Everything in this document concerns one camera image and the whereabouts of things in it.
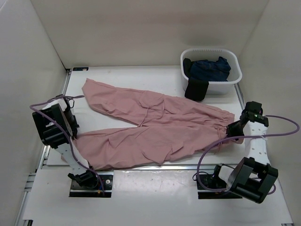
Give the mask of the pink trousers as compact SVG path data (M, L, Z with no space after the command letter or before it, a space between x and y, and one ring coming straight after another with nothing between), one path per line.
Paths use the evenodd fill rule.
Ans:
M225 138L226 127L235 119L233 113L186 98L91 79L82 91L95 112L132 124L89 131L73 141L96 170L160 165L192 156Z

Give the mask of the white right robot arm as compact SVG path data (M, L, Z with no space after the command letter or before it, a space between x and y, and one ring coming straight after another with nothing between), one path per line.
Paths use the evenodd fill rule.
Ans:
M269 120L263 116L262 104L247 102L238 121L227 126L227 137L244 136L246 156L235 168L217 165L211 182L216 188L262 203L273 187L278 170L267 156L266 135Z

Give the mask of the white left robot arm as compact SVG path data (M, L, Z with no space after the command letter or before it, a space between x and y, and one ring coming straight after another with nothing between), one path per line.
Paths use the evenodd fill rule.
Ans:
M78 98L83 96L58 95L44 103L32 104L30 109L42 143L60 153L71 167L68 177L79 186L92 189L99 184L99 177L73 143L79 124L73 114L74 104L70 102Z

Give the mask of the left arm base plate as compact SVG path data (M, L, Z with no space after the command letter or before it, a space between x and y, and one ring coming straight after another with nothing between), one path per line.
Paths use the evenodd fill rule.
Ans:
M69 197L74 198L111 198L113 172L98 172L101 180L88 171L83 177L71 176Z

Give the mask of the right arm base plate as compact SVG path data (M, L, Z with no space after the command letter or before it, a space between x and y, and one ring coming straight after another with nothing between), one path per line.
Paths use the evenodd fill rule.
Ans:
M192 179L197 183L198 199L199 200L218 200L218 199L242 199L241 196L233 194L231 192L214 192L206 190L197 181L196 173ZM226 186L226 183L219 178L215 178L213 174L209 174L205 171L199 172L201 182L208 188L221 190Z

